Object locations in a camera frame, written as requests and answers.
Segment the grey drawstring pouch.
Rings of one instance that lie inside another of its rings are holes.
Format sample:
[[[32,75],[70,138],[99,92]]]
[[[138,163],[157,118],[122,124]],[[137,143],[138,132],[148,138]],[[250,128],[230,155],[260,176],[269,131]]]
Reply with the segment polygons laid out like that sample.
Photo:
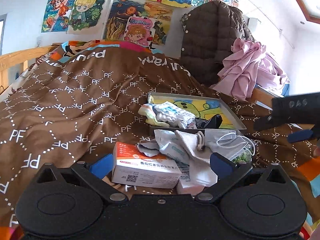
[[[189,177],[195,185],[211,187],[217,183],[217,175],[210,168],[212,151],[204,145],[204,134],[176,130],[175,135],[189,157]]]

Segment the red-haired girl picture left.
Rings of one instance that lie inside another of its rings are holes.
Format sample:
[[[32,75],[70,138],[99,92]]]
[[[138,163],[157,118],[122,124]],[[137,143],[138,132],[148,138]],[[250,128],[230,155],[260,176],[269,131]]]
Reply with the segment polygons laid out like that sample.
[[[48,0],[41,32],[66,32],[75,0]]]

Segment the dark blue orange picture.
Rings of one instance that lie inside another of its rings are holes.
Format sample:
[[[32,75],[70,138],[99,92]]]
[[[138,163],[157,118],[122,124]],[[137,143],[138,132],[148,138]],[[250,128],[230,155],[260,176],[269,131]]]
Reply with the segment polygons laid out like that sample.
[[[124,40],[144,47],[163,46],[172,14],[172,9],[158,3],[113,0],[104,39]]]

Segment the black white striped sock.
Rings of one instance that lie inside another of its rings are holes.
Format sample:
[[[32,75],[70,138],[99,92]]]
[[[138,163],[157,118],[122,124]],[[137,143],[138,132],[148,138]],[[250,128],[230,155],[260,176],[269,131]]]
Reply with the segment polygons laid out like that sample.
[[[198,129],[219,129],[222,121],[222,116],[219,114],[214,115],[209,120],[195,118],[195,124]]]

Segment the wooden bed rail left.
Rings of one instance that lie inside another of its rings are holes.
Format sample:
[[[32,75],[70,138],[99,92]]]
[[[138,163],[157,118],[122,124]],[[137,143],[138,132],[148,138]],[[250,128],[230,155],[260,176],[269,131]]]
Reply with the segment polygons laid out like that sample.
[[[1,55],[1,93],[9,87],[8,70],[11,67],[20,65],[20,70],[25,71],[28,68],[28,62],[30,60],[37,59],[53,51],[58,46],[57,44],[52,44],[50,46],[36,47]]]

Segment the brown quilted jacket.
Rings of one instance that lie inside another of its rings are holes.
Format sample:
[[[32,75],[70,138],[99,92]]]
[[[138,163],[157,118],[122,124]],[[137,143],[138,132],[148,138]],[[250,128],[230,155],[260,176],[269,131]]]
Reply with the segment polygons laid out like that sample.
[[[183,15],[181,24],[181,65],[207,87],[218,83],[222,61],[233,53],[237,38],[254,41],[242,11],[221,1],[195,7]]]

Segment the orange white medicine box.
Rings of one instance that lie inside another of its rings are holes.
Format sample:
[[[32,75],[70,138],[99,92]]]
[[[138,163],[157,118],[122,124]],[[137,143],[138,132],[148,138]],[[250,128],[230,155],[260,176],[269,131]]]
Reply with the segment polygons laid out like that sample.
[[[135,145],[117,142],[113,150],[112,182],[130,186],[172,189],[182,172],[162,154],[147,157]]]

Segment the white blue soft cloth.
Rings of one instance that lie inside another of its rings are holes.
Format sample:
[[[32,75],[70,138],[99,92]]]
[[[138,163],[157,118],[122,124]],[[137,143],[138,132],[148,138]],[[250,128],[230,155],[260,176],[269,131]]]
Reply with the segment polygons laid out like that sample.
[[[160,104],[146,103],[138,110],[138,114],[146,117],[146,123],[158,127],[178,127],[186,129],[196,116],[168,101]]]

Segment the wooden bed rail right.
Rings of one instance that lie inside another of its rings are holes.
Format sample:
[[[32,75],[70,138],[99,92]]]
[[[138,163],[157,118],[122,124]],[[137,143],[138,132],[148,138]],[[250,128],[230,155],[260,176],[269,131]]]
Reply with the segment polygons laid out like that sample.
[[[266,109],[272,109],[272,99],[273,98],[282,98],[282,95],[277,95],[268,90],[265,90],[263,87],[257,85],[253,89],[252,96],[247,99],[248,102],[256,103],[260,106],[265,107]]]

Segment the blond boy green picture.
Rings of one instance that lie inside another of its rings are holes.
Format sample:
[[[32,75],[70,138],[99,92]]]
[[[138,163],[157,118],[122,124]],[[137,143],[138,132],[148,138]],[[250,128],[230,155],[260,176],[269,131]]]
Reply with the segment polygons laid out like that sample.
[[[112,0],[75,0],[67,34],[101,36]]]

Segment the wooden bed rail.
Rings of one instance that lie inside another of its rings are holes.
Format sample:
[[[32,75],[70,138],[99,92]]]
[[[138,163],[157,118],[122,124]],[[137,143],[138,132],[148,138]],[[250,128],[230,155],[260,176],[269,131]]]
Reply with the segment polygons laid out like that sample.
[[[28,68],[28,62],[30,60],[37,59],[53,51],[58,46],[57,44],[52,44],[50,46],[36,47],[1,55],[1,93],[9,87],[8,70],[11,67],[20,65],[20,70],[25,71]]]
[[[257,85],[253,89],[252,96],[247,99],[248,102],[256,103],[260,106],[265,107],[266,109],[272,109],[272,99],[273,98],[282,98],[282,95],[277,95],[268,90],[265,90],[263,87]]]

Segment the small white pink box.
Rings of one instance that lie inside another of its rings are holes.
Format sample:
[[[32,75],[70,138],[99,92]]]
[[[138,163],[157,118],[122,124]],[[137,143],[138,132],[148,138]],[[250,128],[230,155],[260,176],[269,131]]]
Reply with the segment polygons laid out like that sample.
[[[191,194],[195,196],[203,191],[204,186],[196,185],[191,182],[189,175],[189,166],[188,165],[179,165],[178,166],[181,171],[181,176],[176,185],[176,191],[178,194]]]

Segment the white plastic wrapper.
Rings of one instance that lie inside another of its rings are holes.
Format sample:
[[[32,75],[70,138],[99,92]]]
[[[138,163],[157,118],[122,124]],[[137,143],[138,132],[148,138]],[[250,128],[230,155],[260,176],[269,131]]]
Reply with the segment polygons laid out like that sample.
[[[137,145],[140,153],[147,157],[156,157],[161,153],[174,161],[189,165],[189,155],[174,132],[156,129],[154,130],[154,135],[155,138],[153,140]]]

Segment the grey face mask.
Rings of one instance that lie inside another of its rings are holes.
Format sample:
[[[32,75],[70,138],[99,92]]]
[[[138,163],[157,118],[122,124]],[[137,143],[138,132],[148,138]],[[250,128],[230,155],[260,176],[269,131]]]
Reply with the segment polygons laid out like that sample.
[[[255,155],[254,142],[234,130],[207,129],[204,132],[204,144],[212,152],[216,152],[230,161],[242,155],[245,157]]]

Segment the pink garment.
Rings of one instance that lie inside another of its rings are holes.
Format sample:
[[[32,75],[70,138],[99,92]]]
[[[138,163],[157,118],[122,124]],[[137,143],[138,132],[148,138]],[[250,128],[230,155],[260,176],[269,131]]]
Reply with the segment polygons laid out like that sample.
[[[290,83],[287,74],[260,42],[237,38],[231,51],[217,74],[220,81],[210,86],[211,89],[244,101],[252,96],[256,85],[280,95]]]

